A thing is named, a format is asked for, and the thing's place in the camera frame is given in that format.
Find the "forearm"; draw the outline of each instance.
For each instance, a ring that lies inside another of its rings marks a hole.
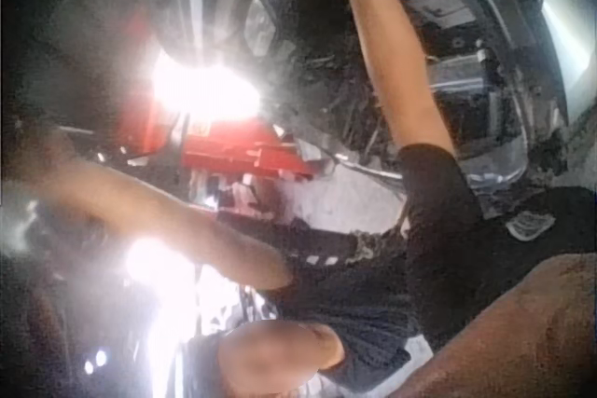
[[[392,397],[572,396],[594,373],[595,254],[543,262]]]
[[[423,47],[399,0],[350,0],[369,76],[397,144],[453,153],[428,85]]]
[[[154,237],[189,259],[258,289],[288,285],[282,256],[200,210],[130,176],[74,161],[40,185],[48,199],[104,220],[129,237]]]

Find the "black t-shirt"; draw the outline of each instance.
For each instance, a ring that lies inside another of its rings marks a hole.
[[[409,198],[407,283],[439,350],[542,261],[594,252],[595,194],[555,188],[484,220],[454,158],[425,144],[400,153]]]
[[[370,391],[410,360],[405,344],[418,334],[404,262],[396,253],[327,273],[294,264],[294,284],[265,294],[281,319],[322,323],[341,339],[344,361],[320,374],[351,391]]]
[[[355,238],[348,235],[225,213],[218,219],[286,255],[325,252],[325,248],[355,250]],[[280,319],[321,323],[336,332],[345,360],[320,374],[350,391],[370,391],[399,370],[410,360],[407,340],[420,333],[407,294],[404,245],[397,237],[393,254],[352,267],[313,268],[288,256],[293,283],[283,290],[260,292],[275,305]]]

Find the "car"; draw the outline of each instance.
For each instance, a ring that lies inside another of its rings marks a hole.
[[[471,186],[491,194],[564,170],[567,131],[597,98],[597,0],[403,2]],[[148,3],[173,58],[219,58],[259,85],[273,123],[399,189],[348,0]]]

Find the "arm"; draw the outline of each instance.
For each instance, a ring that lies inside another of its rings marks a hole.
[[[391,396],[576,396],[597,362],[596,263],[595,254],[542,263]]]
[[[10,144],[3,147],[8,150],[3,176],[24,182],[41,198],[102,219],[128,237],[158,238],[241,284],[270,290],[293,280],[283,257],[268,244],[137,179],[78,159],[68,138],[39,111],[12,106],[11,115],[20,120],[3,121],[3,144]]]
[[[120,172],[75,159],[36,187],[42,196],[100,218],[122,234],[158,238],[241,284],[270,290],[292,281],[283,257],[268,244]]]
[[[397,144],[454,154],[428,85],[423,47],[398,0],[350,0],[369,76]]]
[[[398,0],[351,4],[385,118],[396,143],[405,146],[399,159],[409,204],[407,279],[419,324],[435,350],[468,317],[456,318],[456,311],[468,309],[479,279],[467,254],[453,249],[462,246],[482,213],[454,160],[428,87],[423,48],[404,8]]]

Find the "engine bay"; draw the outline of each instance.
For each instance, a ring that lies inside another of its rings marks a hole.
[[[403,1],[460,158],[518,135],[510,87],[472,9],[463,0]],[[368,82],[348,0],[254,0],[245,38],[256,56],[267,53],[272,61],[268,78],[276,95],[269,107],[277,114],[307,117],[362,164],[397,169],[397,148]]]

